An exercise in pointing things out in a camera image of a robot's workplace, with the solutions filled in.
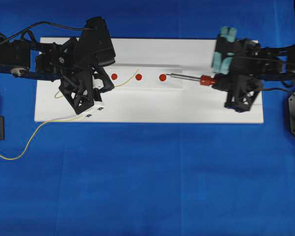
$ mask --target blue surface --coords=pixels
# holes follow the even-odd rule
[[[81,27],[97,15],[113,37],[213,39],[230,26],[263,46],[295,43],[291,0],[0,0],[0,31],[41,20]],[[79,35],[49,26],[34,33]],[[8,156],[37,127],[35,88],[0,74]],[[264,94],[262,125],[46,125],[24,157],[0,159],[0,236],[294,236],[286,98]]]

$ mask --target robotic arm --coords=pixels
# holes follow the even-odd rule
[[[39,24],[82,30],[82,34],[79,40],[72,37],[63,45],[39,43],[30,31]],[[9,42],[18,35],[21,35],[20,40]],[[35,72],[29,71],[31,50],[41,52],[35,59]],[[60,80],[59,90],[76,114],[89,109],[94,102],[102,102],[100,94],[114,88],[103,67],[115,63],[115,56],[106,23],[101,17],[87,20],[84,28],[39,22],[10,38],[0,33],[0,73],[52,82]]]

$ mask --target white platform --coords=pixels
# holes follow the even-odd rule
[[[58,44],[68,38],[41,38]],[[83,122],[157,122],[157,123],[263,123],[262,95],[250,112],[237,113],[224,108],[226,93],[203,87],[198,82],[160,74],[182,73],[192,76],[212,75],[211,60],[215,40],[193,39],[116,39],[116,64],[105,67],[126,81],[136,69],[143,78],[102,94],[105,109],[94,110]],[[38,81],[35,121],[68,117],[74,114],[65,98],[54,99],[59,81]]]

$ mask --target red dot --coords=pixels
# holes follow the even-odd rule
[[[118,78],[118,75],[117,74],[112,74],[112,80],[116,80]]]
[[[142,75],[141,75],[141,74],[137,74],[137,75],[136,75],[136,79],[137,79],[138,81],[140,81],[140,80],[142,79]]]
[[[161,74],[161,75],[159,76],[159,80],[160,80],[160,81],[165,81],[165,80],[166,80],[166,75],[165,75],[165,74]]]

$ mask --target metal screwdriver shaft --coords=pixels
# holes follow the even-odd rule
[[[189,75],[179,75],[179,74],[166,74],[173,78],[184,79],[184,80],[192,80],[192,81],[200,81],[199,77],[189,76]]]

